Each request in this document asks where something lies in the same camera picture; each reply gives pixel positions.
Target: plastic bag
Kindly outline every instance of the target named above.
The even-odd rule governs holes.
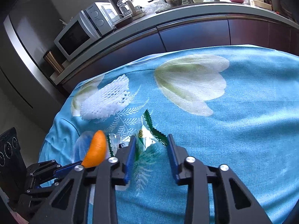
[[[142,116],[140,117],[138,133],[135,135],[137,138],[137,145],[135,151],[135,160],[139,159],[139,155],[145,151],[150,145],[161,142],[163,145],[167,145],[168,141],[166,136],[156,130],[152,125],[152,119],[149,114],[149,111],[146,110]],[[121,147],[126,147],[129,145],[131,137],[121,137],[120,135],[116,134],[108,134],[107,141],[108,141],[108,148],[109,153],[111,156],[115,156],[117,150]]]
[[[156,12],[162,12],[169,8],[171,8],[171,5],[169,5],[168,3],[162,0],[155,0],[153,2],[150,2],[149,5],[143,7],[142,11],[145,12],[145,14],[151,14]]]

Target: dark cabinet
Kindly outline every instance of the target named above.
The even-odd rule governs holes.
[[[230,45],[227,20],[183,25],[160,32],[167,52]]]
[[[166,51],[159,34],[156,33],[150,35],[125,45],[124,47],[100,58],[68,80],[65,84],[63,84],[63,87],[71,93],[76,85],[81,81],[113,70],[144,56],[164,52]]]
[[[269,23],[257,20],[228,20],[231,44],[252,44],[268,48]]]
[[[269,23],[269,48],[289,52],[290,28],[286,25]]]
[[[299,56],[299,32],[291,29],[290,53]]]

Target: foam fruit net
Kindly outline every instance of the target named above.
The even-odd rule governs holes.
[[[83,101],[82,119],[104,119],[123,110],[130,103],[129,79],[122,75]]]

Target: blue gripper pad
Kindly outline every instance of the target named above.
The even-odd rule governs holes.
[[[131,140],[129,145],[127,146],[127,152],[126,152],[126,159],[124,161],[124,168],[123,168],[123,172],[125,174],[124,177],[124,182],[125,184],[127,184],[129,182],[129,180],[131,179],[132,176],[132,170],[133,170],[133,165],[134,165],[134,161],[135,161],[135,151],[136,151],[136,137],[135,136],[131,136]]]
[[[55,171],[54,178],[64,178],[75,166],[80,165],[81,163],[82,161],[78,161],[58,168]]]
[[[169,158],[169,163],[170,163],[170,167],[171,167],[171,172],[172,172],[172,176],[175,180],[176,183],[178,183],[179,181],[179,163],[178,163],[178,159],[177,159],[177,155],[176,155],[176,145],[173,139],[172,135],[168,135],[167,137],[168,139],[168,145],[166,146],[167,149],[167,154],[168,154],[168,158]]]

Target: orange carrot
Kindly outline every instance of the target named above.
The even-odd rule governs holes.
[[[98,130],[94,134],[89,150],[81,164],[85,168],[98,166],[105,160],[106,148],[106,136],[103,131]]]

